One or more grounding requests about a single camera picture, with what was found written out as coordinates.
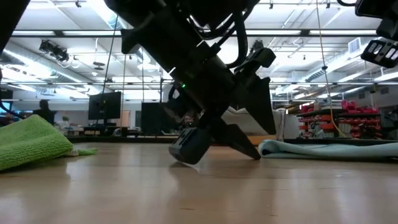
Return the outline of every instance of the wooden table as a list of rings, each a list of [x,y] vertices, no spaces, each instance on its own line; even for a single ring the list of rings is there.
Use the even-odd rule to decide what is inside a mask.
[[[163,144],[78,144],[97,155],[0,173],[1,224],[396,223],[398,166],[248,157],[193,167]]]

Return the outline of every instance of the person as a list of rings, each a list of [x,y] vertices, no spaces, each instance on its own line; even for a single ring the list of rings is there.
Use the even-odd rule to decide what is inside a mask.
[[[4,117],[0,116],[0,127],[7,126],[8,124],[12,124],[14,120],[12,119],[11,114],[6,114]]]
[[[54,125],[55,113],[53,111],[50,111],[49,102],[47,100],[40,100],[39,106],[40,106],[40,109],[34,110],[33,114],[37,114],[37,115],[41,116],[44,120],[46,120],[50,124]]]

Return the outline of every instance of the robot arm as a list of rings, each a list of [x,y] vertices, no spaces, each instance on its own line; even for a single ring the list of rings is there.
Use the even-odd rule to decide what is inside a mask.
[[[186,129],[169,147],[179,161],[197,163],[212,139],[223,142],[254,159],[260,156],[246,135],[221,116],[231,103],[245,107],[260,127],[275,134],[269,95],[269,78],[256,75],[269,67],[274,53],[262,44],[248,53],[244,20],[258,0],[105,0],[116,14],[134,26],[122,30],[122,52],[135,53],[143,46],[174,78],[179,97],[169,99],[167,111],[182,118],[188,112],[203,113],[198,127]],[[209,31],[201,28],[207,26]],[[239,55],[224,64],[217,53],[234,32]],[[221,37],[209,46],[204,40]]]

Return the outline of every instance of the light blue towel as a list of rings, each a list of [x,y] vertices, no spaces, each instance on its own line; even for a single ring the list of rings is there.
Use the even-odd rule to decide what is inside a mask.
[[[334,159],[334,160],[380,160],[398,158],[398,143],[375,146],[352,146],[345,144],[295,145],[274,140],[265,140],[259,145],[264,158],[282,159]]]

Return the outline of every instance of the black monitor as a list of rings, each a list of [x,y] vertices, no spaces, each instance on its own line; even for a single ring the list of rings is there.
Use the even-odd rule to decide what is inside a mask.
[[[120,118],[121,92],[91,95],[88,102],[88,119]]]

